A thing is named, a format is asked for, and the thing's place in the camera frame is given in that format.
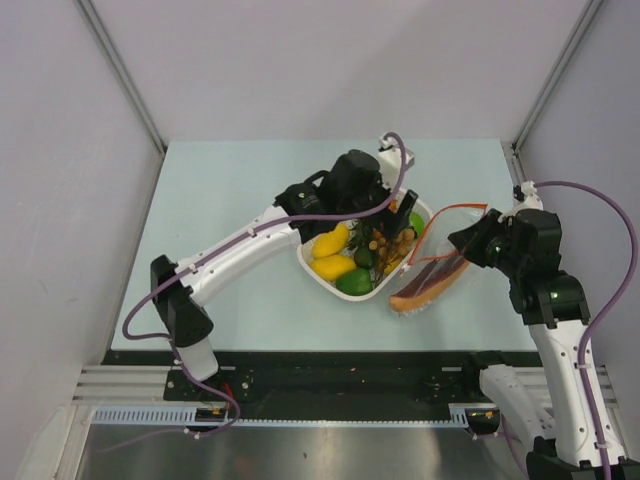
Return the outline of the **brown longan bunch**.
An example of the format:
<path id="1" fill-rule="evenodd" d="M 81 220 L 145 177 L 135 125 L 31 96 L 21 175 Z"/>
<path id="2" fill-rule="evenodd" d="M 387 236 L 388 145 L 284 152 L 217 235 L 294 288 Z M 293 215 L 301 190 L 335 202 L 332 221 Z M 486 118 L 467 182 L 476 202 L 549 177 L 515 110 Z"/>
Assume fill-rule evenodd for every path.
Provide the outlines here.
<path id="1" fill-rule="evenodd" d="M 379 284 L 389 276 L 408 256 L 416 241 L 416 231 L 412 227 L 401 230 L 395 237 L 387 238 L 376 229 L 368 248 L 375 254 L 373 282 Z"/>

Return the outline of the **clear zip bag red zipper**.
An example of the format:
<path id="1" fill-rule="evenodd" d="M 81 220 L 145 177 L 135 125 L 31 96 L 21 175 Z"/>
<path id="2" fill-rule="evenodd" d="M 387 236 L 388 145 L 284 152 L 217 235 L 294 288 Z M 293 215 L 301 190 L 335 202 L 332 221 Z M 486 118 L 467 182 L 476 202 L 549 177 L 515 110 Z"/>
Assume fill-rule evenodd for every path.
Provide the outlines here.
<path id="1" fill-rule="evenodd" d="M 437 211 L 424 227 L 389 297 L 391 310 L 412 315 L 436 302 L 463 275 L 470 263 L 449 241 L 451 233 L 474 225 L 486 203 L 458 203 Z"/>

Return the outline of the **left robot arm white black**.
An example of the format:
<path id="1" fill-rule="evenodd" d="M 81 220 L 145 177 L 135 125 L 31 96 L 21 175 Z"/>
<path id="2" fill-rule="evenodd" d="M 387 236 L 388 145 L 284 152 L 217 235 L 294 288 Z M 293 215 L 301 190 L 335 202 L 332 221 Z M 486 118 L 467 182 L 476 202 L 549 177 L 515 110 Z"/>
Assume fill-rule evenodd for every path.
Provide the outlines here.
<path id="1" fill-rule="evenodd" d="M 215 246 L 178 262 L 162 255 L 152 261 L 155 309 L 186 366 L 186 387 L 197 398 L 221 387 L 219 362 L 209 335 L 214 324 L 205 306 L 228 284 L 266 259 L 331 231 L 342 221 L 365 218 L 383 229 L 407 222 L 417 196 L 407 193 L 398 212 L 389 210 L 415 156 L 384 142 L 376 155 L 352 149 L 329 170 L 319 170 L 287 187 L 243 229 Z"/>

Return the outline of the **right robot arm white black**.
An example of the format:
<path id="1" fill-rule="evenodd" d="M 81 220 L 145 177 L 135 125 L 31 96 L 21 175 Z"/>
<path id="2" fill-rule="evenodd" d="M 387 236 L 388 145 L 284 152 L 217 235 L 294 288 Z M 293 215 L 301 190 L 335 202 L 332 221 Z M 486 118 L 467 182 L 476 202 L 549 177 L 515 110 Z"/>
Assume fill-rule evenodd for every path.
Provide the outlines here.
<path id="1" fill-rule="evenodd" d="M 531 396 L 499 353 L 476 356 L 461 376 L 473 401 L 490 399 L 526 451 L 530 479 L 636 479 L 631 459 L 613 427 L 597 369 L 584 336 L 591 326 L 580 282 L 560 268 L 558 216 L 531 208 L 503 215 L 491 209 L 477 223 L 449 234 L 472 264 L 499 270 L 540 357 L 551 407 Z"/>

